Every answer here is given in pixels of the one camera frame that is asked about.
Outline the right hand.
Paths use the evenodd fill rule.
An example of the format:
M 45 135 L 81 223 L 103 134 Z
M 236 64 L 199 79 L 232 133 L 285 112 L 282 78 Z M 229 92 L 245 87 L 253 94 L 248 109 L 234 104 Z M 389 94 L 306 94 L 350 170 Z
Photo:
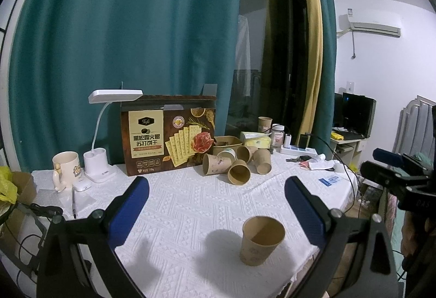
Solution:
M 401 253 L 404 257 L 413 255 L 420 246 L 435 249 L 435 217 L 424 220 L 419 214 L 406 211 L 401 233 Z

